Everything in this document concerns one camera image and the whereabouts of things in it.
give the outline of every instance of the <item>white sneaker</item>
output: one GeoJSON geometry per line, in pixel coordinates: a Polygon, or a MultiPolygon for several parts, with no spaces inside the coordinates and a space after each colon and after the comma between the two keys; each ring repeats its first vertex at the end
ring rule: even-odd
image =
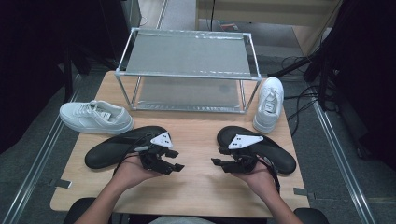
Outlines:
{"type": "Polygon", "coordinates": [[[269,77],[262,84],[259,106],[253,127],[262,133],[270,133],[276,126],[283,107],[283,86],[276,77],[269,77]]]}
{"type": "Polygon", "coordinates": [[[134,120],[124,107],[105,101],[67,103],[59,110],[61,120],[80,133],[120,134],[132,129],[134,120]]]}

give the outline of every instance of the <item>person's hand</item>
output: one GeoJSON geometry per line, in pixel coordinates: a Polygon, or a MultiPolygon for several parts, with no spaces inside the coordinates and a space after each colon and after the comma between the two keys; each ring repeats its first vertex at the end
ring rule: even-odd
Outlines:
{"type": "Polygon", "coordinates": [[[162,174],[144,169],[140,158],[138,156],[132,156],[122,162],[110,180],[110,183],[117,185],[123,190],[127,190],[147,179],[160,175],[162,174]]]}
{"type": "Polygon", "coordinates": [[[260,197],[266,194],[277,194],[274,179],[267,167],[260,162],[257,162],[256,167],[249,174],[232,175],[245,181],[251,190],[260,197]]]}

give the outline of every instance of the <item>person's left hand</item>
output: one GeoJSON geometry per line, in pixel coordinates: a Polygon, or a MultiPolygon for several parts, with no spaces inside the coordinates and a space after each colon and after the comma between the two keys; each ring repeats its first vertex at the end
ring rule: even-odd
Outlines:
{"type": "Polygon", "coordinates": [[[140,158],[132,156],[122,162],[110,182],[123,190],[127,190],[147,179],[160,175],[162,174],[144,169],[140,158]]]}

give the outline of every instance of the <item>gray floor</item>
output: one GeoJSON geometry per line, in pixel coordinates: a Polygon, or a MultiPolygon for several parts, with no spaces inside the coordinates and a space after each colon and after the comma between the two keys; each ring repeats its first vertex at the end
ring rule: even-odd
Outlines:
{"type": "MultiPolygon", "coordinates": [[[[192,0],[170,0],[162,28],[192,30],[193,2],[192,0]]],[[[205,30],[205,24],[206,21],[200,22],[202,30],[205,30]]],[[[242,22],[236,22],[236,24],[241,31],[252,33],[255,46],[259,49],[258,58],[263,74],[280,70],[285,58],[302,56],[289,26],[242,22]]],[[[293,63],[293,58],[284,61],[283,65],[290,63],[293,63]]],[[[93,99],[107,71],[96,62],[92,62],[92,67],[93,70],[89,76],[81,76],[76,101],[88,102],[93,99]]],[[[300,71],[293,71],[292,75],[284,76],[281,80],[285,96],[299,95],[307,87],[300,71]]],[[[0,155],[1,220],[6,217],[35,158],[41,155],[40,149],[43,144],[48,143],[49,140],[46,140],[46,137],[58,118],[63,98],[64,90],[60,89],[35,119],[21,141],[0,155]]],[[[310,99],[303,99],[301,105],[309,101],[310,99]]],[[[284,107],[287,116],[290,116],[296,111],[296,100],[285,101],[284,107]]],[[[361,160],[357,156],[356,147],[340,116],[335,112],[326,114],[330,118],[332,128],[367,199],[376,223],[394,223],[396,219],[396,173],[381,161],[361,160]]],[[[295,119],[290,121],[290,129],[292,130],[294,126],[295,119]]],[[[62,175],[77,137],[78,133],[65,127],[62,128],[59,136],[55,136],[56,141],[47,155],[46,165],[38,171],[39,178],[36,183],[33,183],[34,190],[26,195],[29,201],[22,205],[24,209],[19,214],[21,216],[15,219],[19,223],[62,223],[65,212],[55,212],[50,209],[50,199],[55,188],[51,187],[49,182],[62,175]]],[[[321,210],[331,223],[361,223],[345,178],[334,157],[332,145],[313,106],[300,114],[300,124],[293,136],[293,142],[305,188],[309,193],[310,205],[321,210]]]]}

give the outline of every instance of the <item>glass shelf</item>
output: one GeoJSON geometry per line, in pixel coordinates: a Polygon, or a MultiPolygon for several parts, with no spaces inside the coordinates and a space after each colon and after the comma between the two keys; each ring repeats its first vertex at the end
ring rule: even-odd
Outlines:
{"type": "Polygon", "coordinates": [[[246,113],[262,81],[251,34],[141,28],[132,29],[115,75],[131,109],[149,110],[246,113]],[[138,77],[132,101],[124,76],[138,77]],[[244,81],[255,82],[248,102],[244,81]]]}

